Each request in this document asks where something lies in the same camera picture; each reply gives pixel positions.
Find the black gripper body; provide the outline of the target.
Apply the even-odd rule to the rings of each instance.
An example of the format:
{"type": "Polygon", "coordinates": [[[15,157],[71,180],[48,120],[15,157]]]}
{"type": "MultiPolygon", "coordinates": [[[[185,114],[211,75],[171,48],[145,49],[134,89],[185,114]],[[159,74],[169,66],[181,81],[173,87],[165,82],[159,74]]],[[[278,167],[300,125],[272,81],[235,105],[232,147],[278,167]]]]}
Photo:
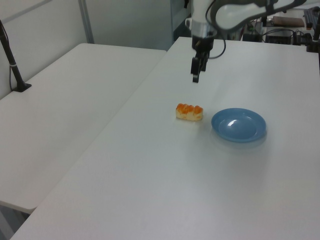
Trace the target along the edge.
{"type": "Polygon", "coordinates": [[[192,48],[196,51],[194,59],[209,59],[210,51],[213,49],[214,37],[192,36],[192,48]]]}

